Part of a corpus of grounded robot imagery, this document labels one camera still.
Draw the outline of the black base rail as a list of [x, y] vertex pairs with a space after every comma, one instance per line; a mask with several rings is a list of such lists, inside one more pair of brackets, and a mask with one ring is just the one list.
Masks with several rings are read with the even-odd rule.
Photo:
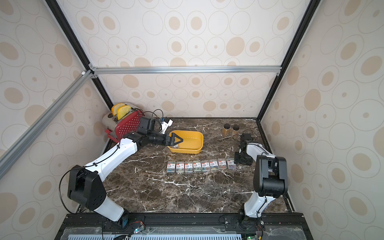
[[303, 214], [272, 213], [250, 218], [241, 213], [136, 213], [117, 224], [98, 214], [67, 215], [57, 240], [311, 240]]

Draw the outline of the horizontal aluminium frame bar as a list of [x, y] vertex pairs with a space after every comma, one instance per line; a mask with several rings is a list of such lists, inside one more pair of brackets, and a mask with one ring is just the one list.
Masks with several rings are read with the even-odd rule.
[[97, 75], [106, 74], [224, 74], [279, 73], [281, 66], [194, 66], [194, 67], [92, 67]]

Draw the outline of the yellow plastic storage tray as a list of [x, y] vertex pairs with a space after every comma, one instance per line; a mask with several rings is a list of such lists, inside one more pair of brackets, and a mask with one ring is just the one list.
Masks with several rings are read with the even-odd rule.
[[184, 141], [179, 144], [178, 149], [174, 149], [173, 147], [169, 147], [169, 150], [172, 153], [180, 153], [180, 154], [199, 154], [203, 148], [204, 144], [204, 136], [202, 133], [197, 131], [182, 131], [182, 130], [174, 130], [169, 133], [176, 133]]

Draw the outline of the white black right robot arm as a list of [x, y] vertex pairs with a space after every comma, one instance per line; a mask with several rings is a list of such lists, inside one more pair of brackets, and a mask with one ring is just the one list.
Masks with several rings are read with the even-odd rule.
[[266, 150], [262, 144], [242, 140], [235, 152], [235, 163], [251, 166], [255, 163], [254, 191], [244, 204], [245, 215], [260, 218], [269, 203], [288, 192], [287, 161]]

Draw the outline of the clear paper clip box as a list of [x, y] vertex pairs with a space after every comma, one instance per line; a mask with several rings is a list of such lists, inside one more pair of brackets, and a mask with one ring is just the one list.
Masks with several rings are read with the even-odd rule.
[[184, 162], [176, 162], [176, 173], [182, 174], [185, 172], [185, 163]]
[[235, 170], [237, 168], [234, 158], [228, 158], [226, 162], [229, 170]]
[[210, 160], [209, 163], [210, 163], [210, 168], [211, 168], [212, 172], [219, 170], [219, 164], [218, 164], [217, 160]]
[[193, 161], [194, 172], [202, 172], [202, 164], [200, 161]]
[[167, 173], [175, 173], [176, 172], [176, 162], [168, 162], [167, 163]]
[[217, 159], [220, 170], [226, 170], [228, 168], [226, 159]]
[[185, 173], [193, 173], [194, 172], [193, 162], [185, 162], [184, 167], [185, 167]]
[[207, 173], [211, 171], [210, 162], [208, 160], [201, 161], [202, 172]]

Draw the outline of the yellow toast slice left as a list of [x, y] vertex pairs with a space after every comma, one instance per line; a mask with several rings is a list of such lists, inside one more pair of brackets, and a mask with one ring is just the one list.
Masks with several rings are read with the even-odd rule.
[[121, 107], [123, 107], [123, 106], [125, 106], [125, 105], [126, 105], [126, 104], [124, 104], [124, 103], [118, 103], [118, 104], [114, 105], [114, 106], [112, 107], [112, 109], [111, 109], [113, 116], [116, 116], [116, 115], [117, 115], [117, 112], [118, 112], [118, 109], [121, 108]]

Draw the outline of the red polka dot toaster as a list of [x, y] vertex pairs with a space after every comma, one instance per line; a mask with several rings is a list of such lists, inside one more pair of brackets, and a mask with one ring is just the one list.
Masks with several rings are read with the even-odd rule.
[[104, 115], [102, 118], [102, 124], [106, 127], [105, 133], [107, 137], [115, 143], [118, 143], [124, 135], [135, 132], [142, 118], [143, 111], [138, 107], [124, 103], [131, 107], [130, 112], [124, 116], [121, 120], [117, 119], [117, 115], [113, 116], [112, 111]]

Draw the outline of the yellow toast slice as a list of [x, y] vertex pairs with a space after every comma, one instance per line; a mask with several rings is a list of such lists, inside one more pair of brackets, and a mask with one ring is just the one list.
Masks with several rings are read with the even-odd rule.
[[118, 112], [118, 109], [121, 108], [121, 107], [123, 107], [123, 106], [125, 106], [125, 105], [126, 105], [126, 104], [124, 104], [124, 103], [118, 103], [118, 104], [114, 105], [114, 106], [112, 107], [112, 109], [111, 109], [113, 116], [116, 116], [116, 115], [117, 115], [117, 112]]
[[126, 116], [131, 110], [131, 107], [128, 105], [124, 105], [118, 108], [117, 110], [117, 119], [121, 120], [124, 116]]

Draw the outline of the brown spice jar left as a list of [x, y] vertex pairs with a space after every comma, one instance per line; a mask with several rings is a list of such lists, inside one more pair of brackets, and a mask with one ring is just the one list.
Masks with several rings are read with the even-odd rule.
[[225, 138], [225, 137], [228, 137], [230, 134], [231, 134], [231, 125], [226, 123], [222, 128], [222, 136]]

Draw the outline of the yellow toast slice right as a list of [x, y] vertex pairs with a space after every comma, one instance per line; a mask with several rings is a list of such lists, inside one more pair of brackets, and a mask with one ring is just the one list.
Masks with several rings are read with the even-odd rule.
[[128, 105], [124, 105], [118, 108], [117, 110], [117, 119], [121, 120], [124, 116], [126, 116], [131, 110], [131, 107]]

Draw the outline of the diagonal aluminium frame bar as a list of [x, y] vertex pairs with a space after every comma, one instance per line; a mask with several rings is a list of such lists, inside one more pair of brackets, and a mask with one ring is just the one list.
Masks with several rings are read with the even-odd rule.
[[7, 174], [15, 162], [24, 154], [42, 131], [68, 104], [79, 89], [91, 78], [92, 71], [83, 72], [49, 107], [47, 110], [24, 132], [20, 138], [1, 157], [1, 178]]

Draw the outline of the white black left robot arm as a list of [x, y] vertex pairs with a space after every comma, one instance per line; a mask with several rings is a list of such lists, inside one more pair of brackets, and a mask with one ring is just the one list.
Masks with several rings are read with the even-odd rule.
[[156, 132], [154, 127], [154, 118], [142, 117], [138, 129], [124, 135], [112, 149], [83, 167], [73, 167], [69, 171], [68, 198], [126, 228], [129, 213], [107, 196], [103, 181], [125, 159], [146, 145], [173, 147], [184, 141], [175, 133], [168, 136]]

